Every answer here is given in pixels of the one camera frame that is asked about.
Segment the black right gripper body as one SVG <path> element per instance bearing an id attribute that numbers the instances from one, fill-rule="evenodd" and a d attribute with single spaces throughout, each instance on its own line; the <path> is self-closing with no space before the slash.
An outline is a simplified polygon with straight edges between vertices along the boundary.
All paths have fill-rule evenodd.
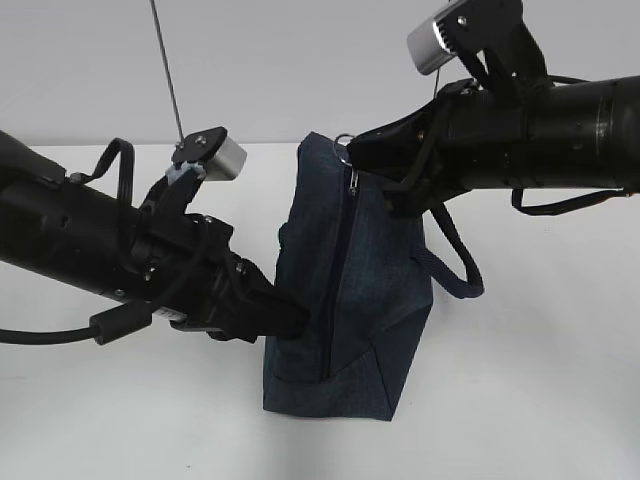
<path id="1" fill-rule="evenodd" d="M 500 105 L 468 81 L 450 83 L 420 111 L 419 201 L 530 186 L 527 110 Z"/>

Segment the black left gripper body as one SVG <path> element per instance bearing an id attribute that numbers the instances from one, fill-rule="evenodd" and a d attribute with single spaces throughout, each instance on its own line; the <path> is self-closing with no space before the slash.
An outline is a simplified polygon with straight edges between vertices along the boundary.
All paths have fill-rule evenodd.
<path id="1" fill-rule="evenodd" d="M 127 306 L 143 320 L 163 315 L 172 328 L 217 341 L 260 336 L 260 270 L 229 246 L 233 228 L 198 214 L 156 218 L 142 280 Z"/>

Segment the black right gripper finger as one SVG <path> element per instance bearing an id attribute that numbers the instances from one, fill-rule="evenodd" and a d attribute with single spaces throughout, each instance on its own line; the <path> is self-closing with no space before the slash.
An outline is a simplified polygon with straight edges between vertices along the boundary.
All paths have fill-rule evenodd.
<path id="1" fill-rule="evenodd" d="M 404 179 L 427 136 L 430 114 L 414 112 L 357 135 L 347 145 L 351 164 L 391 180 Z"/>
<path id="2" fill-rule="evenodd" d="M 421 216 L 441 204 L 444 197 L 445 188 L 426 177 L 412 179 L 406 176 L 398 182 L 384 184 L 384 202 L 393 218 Z"/>

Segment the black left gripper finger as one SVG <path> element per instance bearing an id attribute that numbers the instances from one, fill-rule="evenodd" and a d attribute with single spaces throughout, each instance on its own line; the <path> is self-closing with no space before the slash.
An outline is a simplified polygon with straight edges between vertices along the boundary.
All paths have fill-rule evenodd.
<path id="1" fill-rule="evenodd" d="M 301 336 L 310 313 L 277 290 L 250 289 L 241 297 L 234 320 L 234 335 L 255 342 L 258 337 L 289 340 Z"/>

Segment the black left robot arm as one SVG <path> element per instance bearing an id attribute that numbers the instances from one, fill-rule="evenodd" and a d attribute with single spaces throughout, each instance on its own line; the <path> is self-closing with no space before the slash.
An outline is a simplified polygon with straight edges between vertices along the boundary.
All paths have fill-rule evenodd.
<path id="1" fill-rule="evenodd" d="M 188 211 L 204 182 L 236 178 L 245 160 L 226 129 L 193 133 L 134 206 L 131 143 L 112 140 L 93 172 L 71 174 L 3 135 L 2 261 L 113 299 L 115 306 L 91 316 L 85 328 L 5 330 L 2 342 L 104 345 L 148 327 L 154 315 L 218 341 L 299 336 L 308 312 L 231 250 L 232 226 Z"/>

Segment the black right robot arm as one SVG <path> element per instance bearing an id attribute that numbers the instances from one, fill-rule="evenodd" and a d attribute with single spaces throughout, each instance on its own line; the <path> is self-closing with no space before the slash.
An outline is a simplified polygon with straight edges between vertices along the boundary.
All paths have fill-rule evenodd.
<path id="1" fill-rule="evenodd" d="M 464 79 L 416 112 L 362 133 L 353 166 L 385 178 L 392 216 L 417 216 L 479 189 L 557 216 L 639 191 L 639 80 L 541 87 L 513 104 Z"/>

